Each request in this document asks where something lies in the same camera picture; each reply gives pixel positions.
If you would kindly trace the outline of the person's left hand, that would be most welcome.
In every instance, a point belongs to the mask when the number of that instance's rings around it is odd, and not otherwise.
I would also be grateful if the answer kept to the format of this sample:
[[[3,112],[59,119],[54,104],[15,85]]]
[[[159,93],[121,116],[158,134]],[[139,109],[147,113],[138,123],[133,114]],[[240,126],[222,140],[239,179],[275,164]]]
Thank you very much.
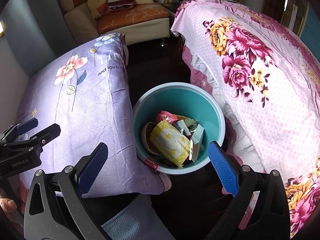
[[[14,212],[20,210],[21,213],[25,213],[25,206],[28,198],[28,189],[24,182],[20,179],[20,186],[18,188],[18,196],[20,197],[21,204],[17,206],[14,200],[10,198],[1,197],[1,208],[6,214],[7,218],[14,224],[20,225],[20,222],[14,217]]]

